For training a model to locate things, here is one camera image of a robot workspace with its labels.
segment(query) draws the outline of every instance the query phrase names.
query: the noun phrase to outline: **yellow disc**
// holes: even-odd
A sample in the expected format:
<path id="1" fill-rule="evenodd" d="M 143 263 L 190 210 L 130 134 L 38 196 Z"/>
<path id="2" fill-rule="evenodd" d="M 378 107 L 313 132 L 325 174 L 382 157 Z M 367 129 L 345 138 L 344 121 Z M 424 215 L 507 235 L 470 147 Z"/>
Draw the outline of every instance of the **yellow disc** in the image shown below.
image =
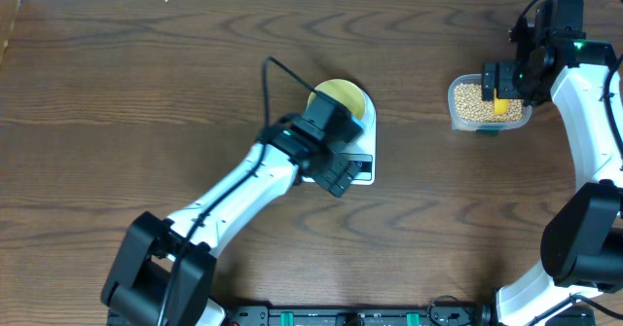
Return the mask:
<path id="1" fill-rule="evenodd" d="M 357 85 L 344 79 L 332 79 L 320 83 L 315 89 L 328 94 L 336 101 L 345 105 L 359 121 L 363 120 L 363 116 L 366 113 L 366 97 Z M 308 106 L 314 99 L 315 93 L 312 92 L 308 99 Z"/>

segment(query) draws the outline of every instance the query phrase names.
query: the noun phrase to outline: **yellow object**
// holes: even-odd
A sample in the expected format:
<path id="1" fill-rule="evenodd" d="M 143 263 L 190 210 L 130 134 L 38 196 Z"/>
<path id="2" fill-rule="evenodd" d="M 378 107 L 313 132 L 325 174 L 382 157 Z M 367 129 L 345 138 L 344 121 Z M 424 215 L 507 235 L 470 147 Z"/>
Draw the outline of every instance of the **yellow object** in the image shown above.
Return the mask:
<path id="1" fill-rule="evenodd" d="M 366 96 L 357 85 L 344 79 L 332 79 L 320 83 L 315 89 L 328 94 L 345 105 L 359 121 L 363 120 L 363 116 L 366 114 Z M 311 93 L 308 106 L 314 99 L 315 93 Z"/>
<path id="2" fill-rule="evenodd" d="M 494 90 L 494 115 L 501 116 L 508 113 L 508 100 L 497 98 L 497 89 Z"/>

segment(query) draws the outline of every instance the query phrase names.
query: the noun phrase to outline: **green clip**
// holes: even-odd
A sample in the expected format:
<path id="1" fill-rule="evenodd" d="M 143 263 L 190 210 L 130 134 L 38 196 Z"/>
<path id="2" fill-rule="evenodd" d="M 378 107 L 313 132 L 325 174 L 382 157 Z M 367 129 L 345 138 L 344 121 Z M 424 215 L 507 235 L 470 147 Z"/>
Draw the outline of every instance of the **green clip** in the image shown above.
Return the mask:
<path id="1" fill-rule="evenodd" d="M 420 315 L 417 313 L 408 313 L 407 326 L 420 326 Z"/>
<path id="2" fill-rule="evenodd" d="M 281 313 L 281 326 L 294 326 L 294 312 Z"/>

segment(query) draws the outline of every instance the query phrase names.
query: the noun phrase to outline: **beans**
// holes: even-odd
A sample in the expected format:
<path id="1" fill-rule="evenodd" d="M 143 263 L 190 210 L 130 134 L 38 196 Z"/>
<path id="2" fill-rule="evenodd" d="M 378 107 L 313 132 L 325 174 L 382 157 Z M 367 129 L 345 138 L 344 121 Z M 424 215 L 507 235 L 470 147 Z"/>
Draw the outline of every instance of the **beans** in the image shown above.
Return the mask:
<path id="1" fill-rule="evenodd" d="M 520 121 L 522 100 L 512 99 L 508 112 L 501 116 L 494 114 L 494 102 L 483 101 L 482 87 L 479 84 L 459 84 L 455 88 L 455 105 L 458 115 L 469 122 L 504 123 Z"/>

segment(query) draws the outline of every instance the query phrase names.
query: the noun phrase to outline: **brown wood surface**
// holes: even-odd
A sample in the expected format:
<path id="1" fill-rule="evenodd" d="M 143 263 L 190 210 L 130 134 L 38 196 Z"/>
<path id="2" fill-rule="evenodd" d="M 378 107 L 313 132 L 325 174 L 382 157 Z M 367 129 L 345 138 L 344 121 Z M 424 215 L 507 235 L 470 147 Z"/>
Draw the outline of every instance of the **brown wood surface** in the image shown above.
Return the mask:
<path id="1" fill-rule="evenodd" d="M 0 71 L 0 323 L 104 323 L 99 292 L 128 224 L 197 198 L 248 151 L 267 54 L 372 95 L 377 182 L 342 199 L 292 189 L 233 241 L 214 294 L 490 301 L 539 259 L 573 164 L 552 106 L 492 137 L 450 129 L 447 91 L 513 56 L 506 30 L 529 1 L 24 0 Z M 623 7 L 586 6 L 590 37 L 623 51 Z M 303 89 L 270 80 L 274 117 L 302 111 Z"/>
<path id="2" fill-rule="evenodd" d="M 0 63 L 18 14 L 20 0 L 0 0 Z"/>

